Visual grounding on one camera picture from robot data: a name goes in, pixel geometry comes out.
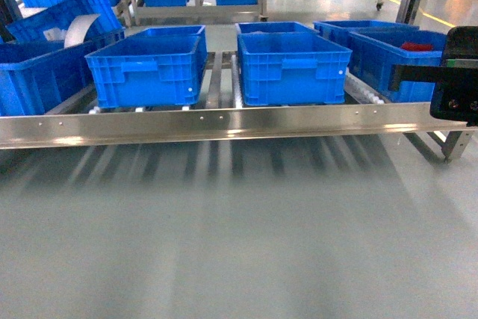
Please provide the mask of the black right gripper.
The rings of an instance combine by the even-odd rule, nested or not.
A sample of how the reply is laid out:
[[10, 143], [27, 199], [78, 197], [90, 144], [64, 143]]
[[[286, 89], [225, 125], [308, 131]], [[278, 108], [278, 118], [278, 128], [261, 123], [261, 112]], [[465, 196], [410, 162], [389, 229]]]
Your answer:
[[442, 66], [395, 64], [388, 89], [403, 81], [436, 83], [429, 113], [439, 120], [477, 124], [477, 27], [458, 26], [446, 36]]

